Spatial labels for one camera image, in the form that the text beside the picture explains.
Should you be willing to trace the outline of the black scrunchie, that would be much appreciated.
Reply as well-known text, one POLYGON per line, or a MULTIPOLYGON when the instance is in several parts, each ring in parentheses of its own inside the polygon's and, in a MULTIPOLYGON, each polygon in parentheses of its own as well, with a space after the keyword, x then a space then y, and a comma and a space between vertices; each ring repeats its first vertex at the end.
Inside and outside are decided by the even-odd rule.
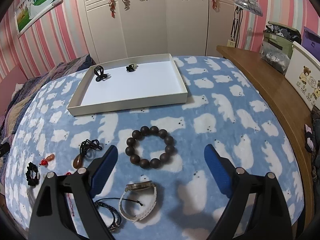
POLYGON ((39 184, 39 171, 32 162, 29 162, 25 176, 29 186, 36 187, 39 184))

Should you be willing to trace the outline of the red knot orange charm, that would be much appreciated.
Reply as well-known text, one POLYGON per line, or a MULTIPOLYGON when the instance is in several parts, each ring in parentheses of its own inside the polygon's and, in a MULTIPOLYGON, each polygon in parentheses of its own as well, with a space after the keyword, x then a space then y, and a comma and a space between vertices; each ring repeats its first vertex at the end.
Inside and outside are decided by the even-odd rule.
POLYGON ((55 159, 55 154, 52 153, 40 161, 40 166, 47 167, 49 162, 53 161, 54 159, 55 159))

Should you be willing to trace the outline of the large black hair claw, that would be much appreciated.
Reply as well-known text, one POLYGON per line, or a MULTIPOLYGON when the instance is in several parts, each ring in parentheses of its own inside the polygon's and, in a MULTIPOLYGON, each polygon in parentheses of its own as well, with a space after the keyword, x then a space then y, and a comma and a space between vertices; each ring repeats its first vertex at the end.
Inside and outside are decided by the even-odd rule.
POLYGON ((105 81, 110 78, 110 74, 104 73, 104 68, 102 66, 96 66, 94 68, 94 74, 96 76, 95 80, 97 82, 105 81))

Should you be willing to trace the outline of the small black hair clip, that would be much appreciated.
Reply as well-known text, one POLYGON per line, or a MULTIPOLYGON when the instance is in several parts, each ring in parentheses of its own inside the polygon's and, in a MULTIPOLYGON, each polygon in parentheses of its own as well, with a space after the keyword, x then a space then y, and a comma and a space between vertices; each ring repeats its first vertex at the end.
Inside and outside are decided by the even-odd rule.
POLYGON ((137 65, 136 64, 129 64, 127 67, 126 67, 126 71, 131 73, 131 72, 135 72, 136 69, 137 69, 137 65))

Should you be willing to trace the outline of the striped knitted purple blanket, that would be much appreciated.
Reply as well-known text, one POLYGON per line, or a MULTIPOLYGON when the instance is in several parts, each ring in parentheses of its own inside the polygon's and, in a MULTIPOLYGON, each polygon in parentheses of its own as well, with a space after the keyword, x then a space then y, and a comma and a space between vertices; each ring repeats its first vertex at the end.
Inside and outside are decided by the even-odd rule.
POLYGON ((1 124, 1 143, 8 142, 12 150, 1 154, 1 165, 8 160, 41 158, 51 154, 51 142, 70 138, 68 129, 57 125, 69 113, 76 87, 86 70, 95 61, 87 54, 67 63, 60 63, 43 76, 27 81, 9 104, 5 121, 1 124))

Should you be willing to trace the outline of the white bear pattern box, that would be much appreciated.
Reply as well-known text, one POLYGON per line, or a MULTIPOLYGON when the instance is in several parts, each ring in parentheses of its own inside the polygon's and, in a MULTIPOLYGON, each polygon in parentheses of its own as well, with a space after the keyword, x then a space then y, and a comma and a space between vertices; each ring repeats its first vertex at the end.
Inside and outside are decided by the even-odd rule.
POLYGON ((302 45, 292 44, 292 56, 285 78, 294 87, 310 110, 319 108, 319 61, 302 45))

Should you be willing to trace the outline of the white shallow cardboard tray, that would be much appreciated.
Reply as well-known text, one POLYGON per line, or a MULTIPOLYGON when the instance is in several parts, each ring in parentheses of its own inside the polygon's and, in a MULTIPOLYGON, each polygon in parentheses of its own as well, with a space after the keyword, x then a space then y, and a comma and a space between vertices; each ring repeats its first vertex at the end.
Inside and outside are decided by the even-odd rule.
POLYGON ((97 82, 94 66, 88 68, 69 105, 73 116, 127 109, 181 104, 188 91, 170 54, 145 55, 102 63, 110 78, 97 82), (129 64, 135 72, 127 72, 129 64))

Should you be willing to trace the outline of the green storage box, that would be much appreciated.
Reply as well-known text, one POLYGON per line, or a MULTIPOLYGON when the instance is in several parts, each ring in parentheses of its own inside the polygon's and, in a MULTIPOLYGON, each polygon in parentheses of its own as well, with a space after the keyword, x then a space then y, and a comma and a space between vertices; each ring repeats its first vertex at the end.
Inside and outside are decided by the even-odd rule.
POLYGON ((278 22, 268 21, 263 35, 261 58, 285 75, 293 53, 293 42, 298 44, 302 42, 299 30, 278 22))

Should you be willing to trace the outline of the purple box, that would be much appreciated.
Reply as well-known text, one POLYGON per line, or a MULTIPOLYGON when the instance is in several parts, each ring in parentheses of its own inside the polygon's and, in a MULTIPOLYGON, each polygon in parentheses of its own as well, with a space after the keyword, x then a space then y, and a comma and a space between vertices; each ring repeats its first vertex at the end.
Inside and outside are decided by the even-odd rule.
POLYGON ((319 35, 308 27, 304 27, 302 46, 316 58, 319 58, 319 42, 319 35))

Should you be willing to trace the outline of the cream ornate wardrobe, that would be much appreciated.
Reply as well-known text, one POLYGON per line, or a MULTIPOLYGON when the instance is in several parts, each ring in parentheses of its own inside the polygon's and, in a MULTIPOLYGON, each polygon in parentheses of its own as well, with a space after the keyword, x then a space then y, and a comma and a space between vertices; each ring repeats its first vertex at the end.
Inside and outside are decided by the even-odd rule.
POLYGON ((169 53, 217 56, 230 37, 234 0, 77 0, 88 51, 97 63, 169 53))

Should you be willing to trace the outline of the clear shade desk lamp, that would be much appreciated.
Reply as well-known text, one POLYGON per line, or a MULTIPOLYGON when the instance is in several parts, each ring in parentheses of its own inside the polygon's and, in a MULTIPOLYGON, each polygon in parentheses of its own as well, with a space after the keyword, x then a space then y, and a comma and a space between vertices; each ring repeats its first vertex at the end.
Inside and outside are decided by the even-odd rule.
POLYGON ((235 0, 235 10, 233 17, 233 24, 231 29, 231 41, 235 44, 235 48, 238 47, 240 41, 240 28, 244 15, 244 10, 249 11, 252 14, 262 17, 263 11, 258 0, 235 0))

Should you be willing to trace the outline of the red tassel door ornament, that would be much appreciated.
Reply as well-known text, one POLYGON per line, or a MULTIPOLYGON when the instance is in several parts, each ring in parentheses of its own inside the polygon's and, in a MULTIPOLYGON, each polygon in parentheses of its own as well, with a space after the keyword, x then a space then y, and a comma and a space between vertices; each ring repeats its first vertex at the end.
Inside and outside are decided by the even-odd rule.
POLYGON ((116 13, 115 13, 116 2, 115 2, 115 0, 108 0, 108 6, 109 6, 109 9, 110 9, 110 12, 111 12, 111 17, 115 18, 115 16, 116 16, 116 13))

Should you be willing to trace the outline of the framed wedding picture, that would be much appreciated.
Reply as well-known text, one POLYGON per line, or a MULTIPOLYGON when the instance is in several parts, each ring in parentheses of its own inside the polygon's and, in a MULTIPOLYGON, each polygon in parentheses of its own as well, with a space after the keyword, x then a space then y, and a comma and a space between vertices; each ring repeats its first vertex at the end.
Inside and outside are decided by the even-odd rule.
POLYGON ((61 3, 62 0, 22 0, 14 10, 17 36, 20 37, 39 18, 61 3))

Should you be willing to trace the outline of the wall power socket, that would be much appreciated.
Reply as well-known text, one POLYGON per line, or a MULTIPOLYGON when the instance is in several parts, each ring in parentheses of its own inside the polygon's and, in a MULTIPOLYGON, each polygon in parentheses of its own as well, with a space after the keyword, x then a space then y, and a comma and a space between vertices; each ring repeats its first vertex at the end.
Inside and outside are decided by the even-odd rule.
POLYGON ((227 46, 228 46, 228 47, 235 48, 235 47, 236 47, 236 41, 233 40, 233 39, 228 40, 228 41, 227 41, 227 46))

